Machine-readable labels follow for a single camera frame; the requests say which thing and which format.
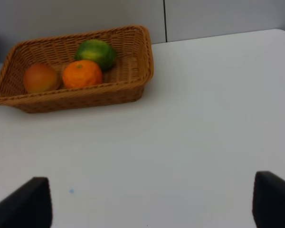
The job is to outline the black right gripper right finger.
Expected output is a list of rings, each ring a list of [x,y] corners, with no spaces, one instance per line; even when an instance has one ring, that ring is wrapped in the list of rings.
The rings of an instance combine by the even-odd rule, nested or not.
[[[285,228],[285,180],[270,171],[256,172],[252,214],[258,228]]]

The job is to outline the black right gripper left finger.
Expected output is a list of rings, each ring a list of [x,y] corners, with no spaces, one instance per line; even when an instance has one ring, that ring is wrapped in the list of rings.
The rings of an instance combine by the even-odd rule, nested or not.
[[[49,180],[34,177],[0,202],[0,228],[49,228],[52,200]]]

